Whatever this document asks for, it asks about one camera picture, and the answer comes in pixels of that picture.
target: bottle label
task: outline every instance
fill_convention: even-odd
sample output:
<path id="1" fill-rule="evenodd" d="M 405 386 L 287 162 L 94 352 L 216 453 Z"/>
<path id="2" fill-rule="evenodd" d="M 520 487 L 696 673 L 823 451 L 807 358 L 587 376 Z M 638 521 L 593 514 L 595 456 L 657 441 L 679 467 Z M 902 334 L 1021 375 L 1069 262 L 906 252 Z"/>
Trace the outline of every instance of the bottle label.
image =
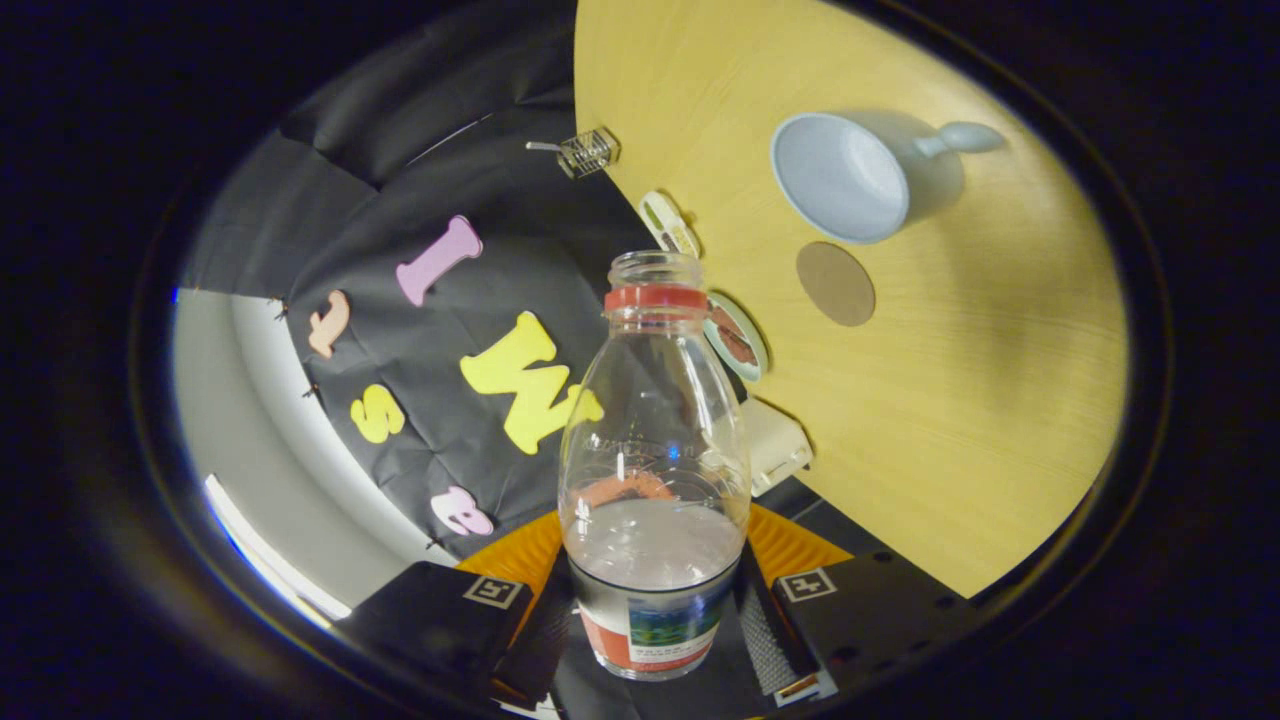
<path id="1" fill-rule="evenodd" d="M 710 650 L 724 600 L 732 587 L 731 568 L 692 588 L 640 592 L 607 585 L 575 568 L 582 625 L 591 648 L 609 662 L 637 673 L 672 670 Z"/>

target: mug handle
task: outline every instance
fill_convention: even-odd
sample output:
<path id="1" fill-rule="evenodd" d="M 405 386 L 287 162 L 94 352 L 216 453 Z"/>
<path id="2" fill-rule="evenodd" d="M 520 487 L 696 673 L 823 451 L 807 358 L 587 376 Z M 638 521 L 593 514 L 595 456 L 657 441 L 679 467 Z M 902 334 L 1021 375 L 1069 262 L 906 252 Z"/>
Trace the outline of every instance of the mug handle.
<path id="1" fill-rule="evenodd" d="M 933 137 L 918 137 L 915 149 L 925 158 L 942 152 L 987 152 L 1005 143 L 1005 137 L 982 123 L 947 123 Z"/>

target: red bottle ring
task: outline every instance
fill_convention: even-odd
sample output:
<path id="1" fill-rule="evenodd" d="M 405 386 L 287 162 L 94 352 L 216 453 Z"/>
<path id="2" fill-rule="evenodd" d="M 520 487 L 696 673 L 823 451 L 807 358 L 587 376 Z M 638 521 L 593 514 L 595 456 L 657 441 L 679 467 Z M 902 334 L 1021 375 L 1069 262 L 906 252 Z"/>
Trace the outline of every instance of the red bottle ring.
<path id="1" fill-rule="evenodd" d="M 622 307 L 690 307 L 707 310 L 707 293 L 680 284 L 634 284 L 604 296 L 604 311 Z"/>

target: foam letter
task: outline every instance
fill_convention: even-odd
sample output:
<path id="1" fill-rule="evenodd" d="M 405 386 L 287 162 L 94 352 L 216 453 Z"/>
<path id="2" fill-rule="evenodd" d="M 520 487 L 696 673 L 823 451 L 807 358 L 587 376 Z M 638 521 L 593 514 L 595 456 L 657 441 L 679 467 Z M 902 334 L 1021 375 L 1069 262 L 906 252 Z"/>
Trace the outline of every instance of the foam letter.
<path id="1" fill-rule="evenodd" d="M 387 438 L 404 429 L 404 413 L 389 389 L 372 384 L 365 388 L 365 401 L 351 404 L 351 419 L 360 428 L 360 434 L 374 445 L 387 442 Z"/>
<path id="2" fill-rule="evenodd" d="M 444 495 L 433 497 L 431 512 L 435 512 L 442 523 L 460 536 L 493 533 L 493 521 L 489 520 L 488 515 L 476 510 L 475 498 L 458 486 L 451 486 Z"/>
<path id="3" fill-rule="evenodd" d="M 349 322 L 351 304 L 347 302 L 347 296 L 337 290 L 330 292 L 329 314 L 324 318 L 320 313 L 311 314 L 311 337 L 307 338 L 307 345 L 325 360 L 333 357 L 333 342 L 347 329 Z"/>
<path id="4" fill-rule="evenodd" d="M 536 360 L 554 359 L 556 343 L 538 318 L 526 310 L 516 318 L 516 328 L 489 350 L 458 361 L 471 389 L 481 395 L 516 393 L 502 429 L 525 455 L 538 455 L 538 441 L 568 423 L 568 414 L 581 391 L 581 386 L 571 386 L 567 397 L 552 405 L 568 379 L 568 368 L 525 368 Z M 604 416 L 604 409 L 591 393 L 582 402 L 584 419 L 599 420 Z"/>
<path id="5" fill-rule="evenodd" d="M 484 250 L 484 243 L 471 223 L 462 215 L 449 219 L 449 229 L 433 242 L 412 263 L 401 263 L 396 268 L 396 279 L 404 296 L 415 306 L 421 307 L 426 299 L 426 288 L 431 287 L 449 268 L 463 258 L 476 258 Z"/>

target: small container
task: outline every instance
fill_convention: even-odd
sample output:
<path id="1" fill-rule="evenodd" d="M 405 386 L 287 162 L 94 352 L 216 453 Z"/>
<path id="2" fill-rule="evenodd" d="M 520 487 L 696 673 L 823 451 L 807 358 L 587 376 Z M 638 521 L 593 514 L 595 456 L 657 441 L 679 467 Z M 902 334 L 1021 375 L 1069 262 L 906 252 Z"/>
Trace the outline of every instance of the small container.
<path id="1" fill-rule="evenodd" d="M 751 474 L 737 400 L 703 336 L 698 260 L 630 252 L 609 281 L 609 338 L 561 447 L 561 529 L 596 660 L 622 678 L 667 680 L 710 648 Z"/>

